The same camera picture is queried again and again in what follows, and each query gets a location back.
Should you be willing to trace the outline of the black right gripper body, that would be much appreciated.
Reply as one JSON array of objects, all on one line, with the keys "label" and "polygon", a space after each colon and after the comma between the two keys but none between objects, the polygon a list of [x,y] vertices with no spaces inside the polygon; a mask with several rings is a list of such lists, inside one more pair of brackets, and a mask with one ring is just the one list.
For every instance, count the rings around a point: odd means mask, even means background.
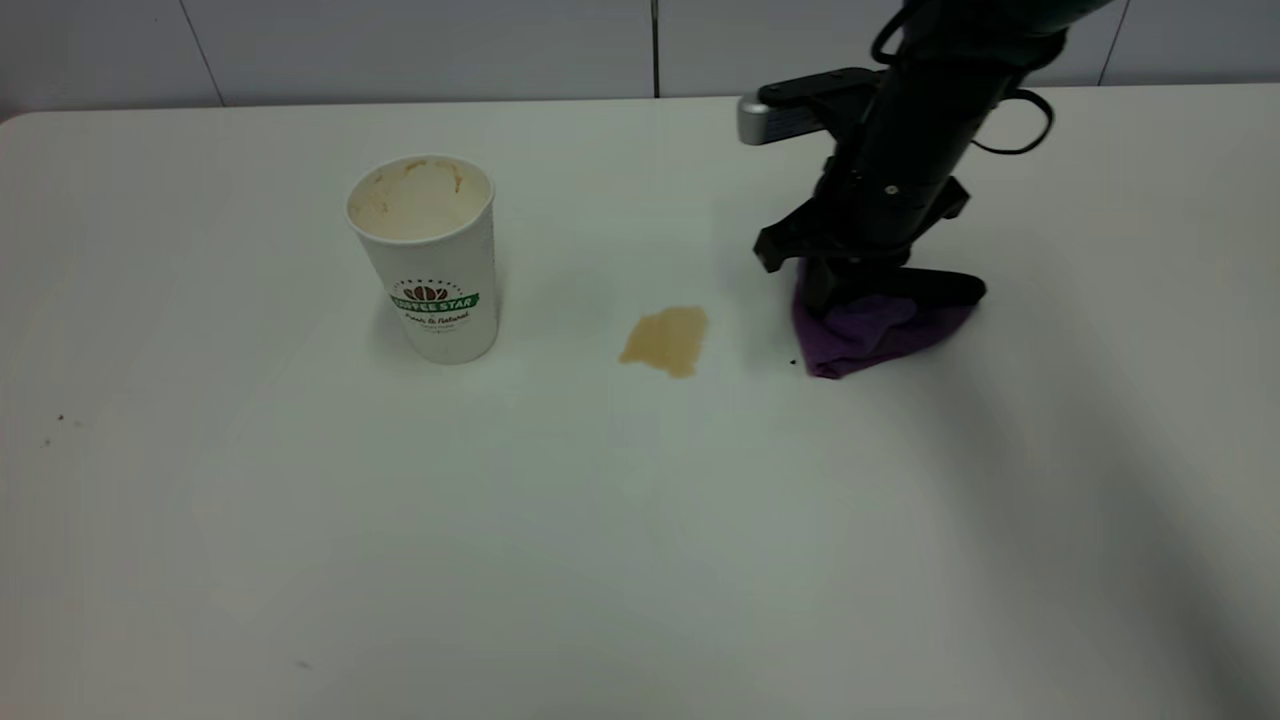
[{"label": "black right gripper body", "polygon": [[969,199],[947,170],[828,168],[805,202],[759,232],[754,255],[769,273],[788,259],[897,256]]}]

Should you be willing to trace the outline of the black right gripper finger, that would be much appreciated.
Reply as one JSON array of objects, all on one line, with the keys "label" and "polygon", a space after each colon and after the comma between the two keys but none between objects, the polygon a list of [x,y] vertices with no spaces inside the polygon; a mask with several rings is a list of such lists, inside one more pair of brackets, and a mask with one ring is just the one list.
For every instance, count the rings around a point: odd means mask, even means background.
[{"label": "black right gripper finger", "polygon": [[837,275],[827,260],[805,260],[803,306],[810,315],[826,315],[837,296]]}]

